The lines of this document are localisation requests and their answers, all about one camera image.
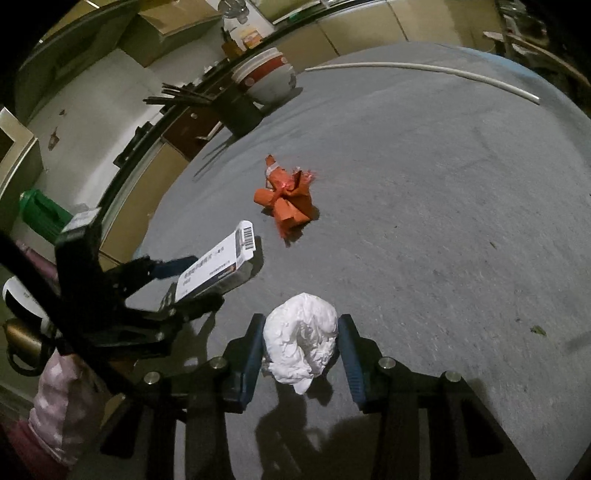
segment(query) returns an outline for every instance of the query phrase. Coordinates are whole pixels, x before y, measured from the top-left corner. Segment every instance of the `debris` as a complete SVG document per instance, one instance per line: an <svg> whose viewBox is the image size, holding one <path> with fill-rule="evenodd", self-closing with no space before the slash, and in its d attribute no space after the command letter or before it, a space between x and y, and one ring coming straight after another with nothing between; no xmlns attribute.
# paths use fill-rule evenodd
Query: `debris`
<svg viewBox="0 0 591 480"><path fill-rule="evenodd" d="M275 380L293 385L299 395L308 390L335 351L337 317L330 303L308 293L290 298L269 314L263 337L267 368Z"/></svg>
<svg viewBox="0 0 591 480"><path fill-rule="evenodd" d="M534 325L530 329L531 333L537 333L538 335L546 336L546 331L540 325Z"/></svg>
<svg viewBox="0 0 591 480"><path fill-rule="evenodd" d="M269 155L266 162L265 178L270 188L266 186L258 189L254 201L273 210L281 238L288 239L292 228L317 217L310 196L310 183L314 180L314 174L300 169L289 174L275 162L273 155Z"/></svg>
<svg viewBox="0 0 591 480"><path fill-rule="evenodd" d="M60 141L60 137L58 137L56 133L57 127L49 137L49 145L47 146L47 149L49 151L52 151L56 147L57 143Z"/></svg>

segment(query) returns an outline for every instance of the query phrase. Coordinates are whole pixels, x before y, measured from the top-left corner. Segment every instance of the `bolt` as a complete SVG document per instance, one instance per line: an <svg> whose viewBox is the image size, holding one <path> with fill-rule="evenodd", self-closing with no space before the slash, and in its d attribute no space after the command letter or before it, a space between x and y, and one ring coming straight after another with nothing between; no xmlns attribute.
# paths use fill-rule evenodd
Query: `bolt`
<svg viewBox="0 0 591 480"><path fill-rule="evenodd" d="M214 370L223 370L228 366L228 360L222 356L215 356L209 361L209 366Z"/></svg>
<svg viewBox="0 0 591 480"><path fill-rule="evenodd" d="M144 382L148 385L154 385L160 381L160 374L158 372L148 372L144 375Z"/></svg>
<svg viewBox="0 0 591 480"><path fill-rule="evenodd" d="M445 378L447 378L450 382L457 383L462 379L462 376L458 372L448 370L445 372Z"/></svg>
<svg viewBox="0 0 591 480"><path fill-rule="evenodd" d="M378 360L378 365L384 370L390 370L396 366L396 360L394 360L394 358L391 356L383 356Z"/></svg>

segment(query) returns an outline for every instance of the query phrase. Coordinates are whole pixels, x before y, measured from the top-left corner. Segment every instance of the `wall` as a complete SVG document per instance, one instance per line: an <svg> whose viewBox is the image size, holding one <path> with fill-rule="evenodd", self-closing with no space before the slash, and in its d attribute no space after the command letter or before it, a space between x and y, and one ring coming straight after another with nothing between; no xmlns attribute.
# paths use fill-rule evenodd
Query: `wall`
<svg viewBox="0 0 591 480"><path fill-rule="evenodd" d="M40 140L45 167L35 187L69 211L95 207L118 171L113 160L136 127L161 116L158 105L142 99L159 95L162 82L195 80L224 58L221 43L219 27L212 27L148 68L116 49L85 70L28 125ZM53 134L59 142L50 150ZM20 220L12 237L53 259L53 247Z"/></svg>

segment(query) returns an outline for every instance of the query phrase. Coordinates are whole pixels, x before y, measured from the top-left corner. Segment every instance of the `crumpled orange paper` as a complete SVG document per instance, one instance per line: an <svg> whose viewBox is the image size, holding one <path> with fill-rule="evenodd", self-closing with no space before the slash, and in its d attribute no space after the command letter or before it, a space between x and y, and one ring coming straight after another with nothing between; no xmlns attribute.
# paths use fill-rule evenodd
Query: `crumpled orange paper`
<svg viewBox="0 0 591 480"><path fill-rule="evenodd" d="M273 155L266 159L267 186L255 192L255 203L273 210L273 217L281 238L288 239L291 229L311 221L316 216L312 205L310 183L314 174L310 171L294 170L291 175L281 168Z"/></svg>

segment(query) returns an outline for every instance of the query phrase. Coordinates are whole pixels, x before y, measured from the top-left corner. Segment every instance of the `white tube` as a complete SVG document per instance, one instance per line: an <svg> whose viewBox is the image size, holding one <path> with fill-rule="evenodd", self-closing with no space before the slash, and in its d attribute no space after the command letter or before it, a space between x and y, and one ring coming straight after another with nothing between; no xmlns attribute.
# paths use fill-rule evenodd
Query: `white tube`
<svg viewBox="0 0 591 480"><path fill-rule="evenodd" d="M447 73L449 75L456 75L468 80L474 80L475 82L487 83L493 87L500 88L509 93L518 95L536 105L540 104L540 97L533 93L526 92L520 88L517 88L509 83L496 80L491 77L484 75L478 75L477 73L466 72L465 70L451 69L449 67L440 67L439 65L425 65L423 63L402 63L397 61L360 61L357 63L333 63L331 65L319 65L317 67L307 68L306 72L316 72L317 70L332 70L332 69L349 69L358 67L389 67L394 69L409 69L409 70L424 70L426 72L438 72Z"/></svg>

